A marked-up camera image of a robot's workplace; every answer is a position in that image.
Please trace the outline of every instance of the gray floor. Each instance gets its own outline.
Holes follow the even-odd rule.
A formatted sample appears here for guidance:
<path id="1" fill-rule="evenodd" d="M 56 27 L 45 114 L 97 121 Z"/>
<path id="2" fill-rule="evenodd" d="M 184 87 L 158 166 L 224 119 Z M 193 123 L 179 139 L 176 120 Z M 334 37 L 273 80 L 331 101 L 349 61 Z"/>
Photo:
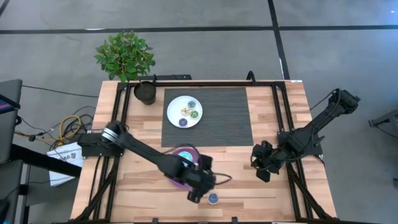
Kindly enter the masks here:
<path id="1" fill-rule="evenodd" d="M 398 1 L 278 0 L 275 8 L 280 26 L 398 24 Z M 0 17 L 0 30 L 271 24 L 263 0 L 11 0 Z M 21 78 L 26 85 L 97 95 L 107 76 L 93 55 L 107 35 L 0 35 L 0 80 Z M 282 78 L 273 31 L 139 35 L 154 47 L 153 72 L 159 75 L 237 79 L 253 70 L 257 79 Z M 354 114 L 336 119 L 322 131 L 338 216 L 395 223 L 398 190 L 392 178 L 398 177 L 398 140 L 369 128 L 368 120 L 398 106 L 398 30 L 283 31 L 281 35 L 290 77 L 304 81 L 310 105 L 336 87 L 362 98 Z M 95 106 L 96 100 L 23 89 L 21 105 L 23 118 L 47 129 L 79 107 Z M 93 114 L 90 109 L 84 112 Z M 35 132 L 27 126 L 18 129 Z M 43 153 L 48 149 L 40 142 L 21 138 L 15 142 Z M 68 194 L 60 189 L 53 202 L 32 206 L 29 222 L 66 221 L 75 190 L 73 185 L 66 187 Z"/>

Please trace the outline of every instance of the white paper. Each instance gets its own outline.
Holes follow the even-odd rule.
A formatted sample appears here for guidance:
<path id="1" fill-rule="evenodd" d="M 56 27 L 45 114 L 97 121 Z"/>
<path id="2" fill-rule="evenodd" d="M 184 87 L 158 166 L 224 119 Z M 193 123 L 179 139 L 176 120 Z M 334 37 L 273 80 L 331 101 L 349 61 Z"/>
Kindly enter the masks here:
<path id="1" fill-rule="evenodd" d="M 77 142 L 60 146 L 55 150 L 47 152 L 47 155 L 52 158 L 63 160 L 70 164 L 83 167 L 83 157 L 81 156 L 81 147 L 77 144 Z M 75 178 L 52 171 L 49 171 L 49 173 L 51 180 L 50 185 L 52 187 L 58 186 Z"/>

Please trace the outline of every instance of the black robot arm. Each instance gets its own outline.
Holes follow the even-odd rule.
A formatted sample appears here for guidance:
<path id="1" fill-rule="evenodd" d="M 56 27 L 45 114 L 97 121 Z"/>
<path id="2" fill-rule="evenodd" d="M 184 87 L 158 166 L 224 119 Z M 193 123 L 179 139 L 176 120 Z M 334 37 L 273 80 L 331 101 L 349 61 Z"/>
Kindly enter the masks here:
<path id="1" fill-rule="evenodd" d="M 188 199 L 192 202 L 199 203 L 202 196 L 215 186 L 216 177 L 211 171 L 213 158 L 209 156 L 200 155 L 196 166 L 180 156 L 163 154 L 134 138 L 119 121 L 109 123 L 101 138 L 108 147 L 126 148 L 157 165 L 167 178 L 191 186 Z"/>
<path id="2" fill-rule="evenodd" d="M 251 166 L 257 169 L 257 177 L 268 182 L 270 172 L 278 174 L 286 162 L 296 161 L 311 154 L 312 149 L 323 139 L 319 138 L 317 133 L 340 115 L 352 113 L 358 107 L 359 100 L 346 90 L 336 89 L 329 98 L 326 109 L 304 128 L 280 133 L 276 149 L 267 141 L 263 141 L 261 145 L 256 144 L 251 154 L 251 159 L 256 159 L 251 162 Z"/>

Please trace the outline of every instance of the green plant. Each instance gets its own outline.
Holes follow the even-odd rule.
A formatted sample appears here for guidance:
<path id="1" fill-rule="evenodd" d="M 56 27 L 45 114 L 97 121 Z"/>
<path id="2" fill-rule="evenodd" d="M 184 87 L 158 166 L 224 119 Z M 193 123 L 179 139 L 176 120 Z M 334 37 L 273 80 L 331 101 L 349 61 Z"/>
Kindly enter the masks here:
<path id="1" fill-rule="evenodd" d="M 109 43 L 96 48 L 94 56 L 101 69 L 108 73 L 109 79 L 119 77 L 121 82 L 137 80 L 138 75 L 148 75 L 150 67 L 155 65 L 154 54 L 150 54 L 145 40 L 133 31 L 109 36 Z"/>

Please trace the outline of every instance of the floor tile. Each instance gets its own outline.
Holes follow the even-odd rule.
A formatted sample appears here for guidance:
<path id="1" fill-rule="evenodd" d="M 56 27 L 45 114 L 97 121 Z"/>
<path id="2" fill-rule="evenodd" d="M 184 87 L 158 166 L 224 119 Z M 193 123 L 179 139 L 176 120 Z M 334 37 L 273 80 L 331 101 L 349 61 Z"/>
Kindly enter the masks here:
<path id="1" fill-rule="evenodd" d="M 12 0 L 0 29 L 269 26 L 267 1 Z"/>
<path id="2" fill-rule="evenodd" d="M 310 106 L 334 88 L 361 98 L 353 114 L 321 131 L 326 174 L 343 220 L 397 220 L 398 191 L 392 184 L 398 176 L 397 139 L 368 125 L 398 106 L 397 36 L 397 30 L 282 32 L 290 77 L 303 80 Z"/>
<path id="3" fill-rule="evenodd" d="M 278 0 L 280 26 L 397 25 L 394 0 Z"/>

